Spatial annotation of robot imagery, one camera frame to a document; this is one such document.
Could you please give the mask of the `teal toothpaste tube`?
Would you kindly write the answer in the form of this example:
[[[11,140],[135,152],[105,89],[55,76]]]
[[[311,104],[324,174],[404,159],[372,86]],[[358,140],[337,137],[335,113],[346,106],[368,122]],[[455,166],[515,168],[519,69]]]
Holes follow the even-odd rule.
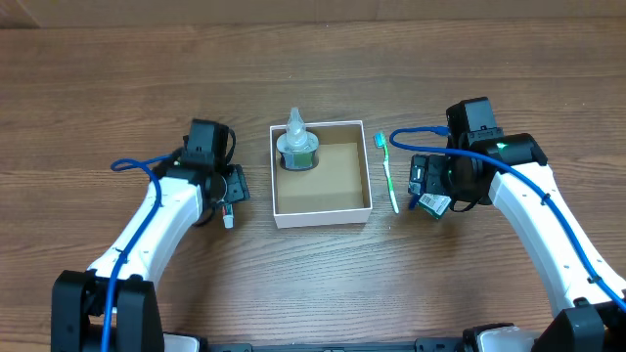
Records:
[[[222,219],[226,229],[234,228],[234,209],[231,203],[222,206]]]

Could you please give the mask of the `clear soap pump bottle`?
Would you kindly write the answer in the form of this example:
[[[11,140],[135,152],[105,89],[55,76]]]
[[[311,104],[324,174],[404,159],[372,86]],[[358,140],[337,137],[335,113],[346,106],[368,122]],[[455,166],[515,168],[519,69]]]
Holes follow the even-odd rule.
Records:
[[[318,137],[309,132],[298,108],[292,108],[286,132],[277,141],[282,167],[288,171],[306,171],[317,166]]]

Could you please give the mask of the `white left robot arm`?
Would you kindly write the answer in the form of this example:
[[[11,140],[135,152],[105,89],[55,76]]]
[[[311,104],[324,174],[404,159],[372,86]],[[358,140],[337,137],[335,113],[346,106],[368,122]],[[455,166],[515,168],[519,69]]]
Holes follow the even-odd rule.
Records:
[[[184,351],[208,348],[203,337],[164,331],[157,286],[179,242],[216,215],[234,226],[233,206],[249,191],[231,159],[236,134],[195,119],[174,152],[139,161],[122,158],[111,169],[143,170],[145,198],[119,237],[85,271],[65,270],[52,288],[54,351]]]

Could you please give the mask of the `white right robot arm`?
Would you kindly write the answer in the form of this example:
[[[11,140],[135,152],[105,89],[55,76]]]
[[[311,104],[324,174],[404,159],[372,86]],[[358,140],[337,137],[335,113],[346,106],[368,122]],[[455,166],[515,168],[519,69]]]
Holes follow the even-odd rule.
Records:
[[[451,106],[446,119],[430,129],[445,147],[411,148],[411,207],[439,218],[457,202],[495,206],[531,258],[554,317],[541,333],[511,323],[466,329],[454,350],[624,350],[625,281],[569,210],[535,139],[506,135],[485,97]]]

